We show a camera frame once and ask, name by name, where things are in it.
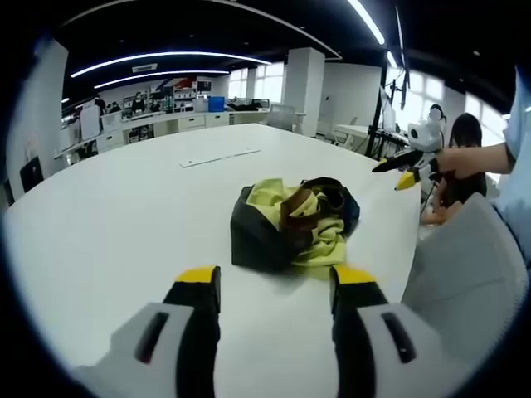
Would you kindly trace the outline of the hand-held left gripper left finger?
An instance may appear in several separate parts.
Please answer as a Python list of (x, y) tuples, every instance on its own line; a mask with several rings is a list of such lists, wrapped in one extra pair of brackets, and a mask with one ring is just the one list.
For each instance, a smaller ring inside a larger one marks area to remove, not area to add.
[(221, 269), (188, 269), (160, 303), (111, 336), (109, 351), (74, 375), (96, 397), (213, 397), (221, 329)]

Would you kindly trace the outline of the person's right hand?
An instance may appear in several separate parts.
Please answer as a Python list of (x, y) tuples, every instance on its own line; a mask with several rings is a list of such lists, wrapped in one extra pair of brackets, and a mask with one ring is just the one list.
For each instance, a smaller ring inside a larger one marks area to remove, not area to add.
[(470, 164), (470, 155), (470, 148), (444, 148), (436, 155), (438, 169), (458, 179), (467, 178), (475, 172)]

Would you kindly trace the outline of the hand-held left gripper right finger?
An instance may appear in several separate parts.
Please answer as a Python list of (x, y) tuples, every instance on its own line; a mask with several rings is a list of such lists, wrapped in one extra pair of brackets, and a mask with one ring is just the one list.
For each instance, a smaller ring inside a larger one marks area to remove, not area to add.
[(436, 332), (400, 303), (389, 303), (367, 271), (334, 265), (332, 339), (339, 397), (438, 397)]

